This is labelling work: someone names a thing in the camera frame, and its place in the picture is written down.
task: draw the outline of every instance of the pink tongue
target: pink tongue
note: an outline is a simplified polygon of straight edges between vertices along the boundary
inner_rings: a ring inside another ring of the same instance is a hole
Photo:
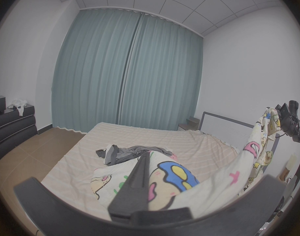
[[[155,198],[155,194],[154,194],[154,189],[156,187],[155,183],[152,183],[149,187],[149,196],[148,196],[148,201],[150,202],[152,199]]]

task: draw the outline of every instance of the headboard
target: headboard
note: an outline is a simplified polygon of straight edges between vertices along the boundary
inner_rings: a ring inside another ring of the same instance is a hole
[[[246,145],[253,127],[254,125],[245,122],[203,112],[199,130],[205,134],[213,135],[241,151]],[[274,143],[270,141],[266,150],[272,150],[274,153],[278,145],[279,138],[280,135],[277,134]]]

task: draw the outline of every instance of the green print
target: green print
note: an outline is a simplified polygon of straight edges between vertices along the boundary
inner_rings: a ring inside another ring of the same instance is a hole
[[[124,183],[125,183],[125,182],[121,182],[121,183],[118,185],[118,187],[119,187],[119,188],[121,188],[121,187],[124,185]]]

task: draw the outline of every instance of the curtain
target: curtain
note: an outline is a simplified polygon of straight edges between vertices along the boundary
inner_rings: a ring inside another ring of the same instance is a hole
[[[202,38],[142,15],[127,64],[118,123],[177,130],[193,115],[202,73]]]
[[[62,44],[52,85],[53,126],[89,132],[118,123],[123,77],[139,12],[80,11]]]
[[[176,130],[194,114],[201,73],[202,38],[191,31],[141,12],[80,11],[56,62],[53,126]]]

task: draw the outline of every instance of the white wall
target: white wall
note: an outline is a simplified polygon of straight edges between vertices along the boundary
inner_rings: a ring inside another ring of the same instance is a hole
[[[207,35],[195,117],[204,111],[254,124],[265,107],[299,102],[300,28],[280,7],[244,15]],[[280,138],[265,173],[277,176],[300,144]]]
[[[38,129],[52,123],[44,112],[54,67],[78,12],[75,0],[19,0],[0,27],[0,95],[6,105],[14,98],[34,105]]]

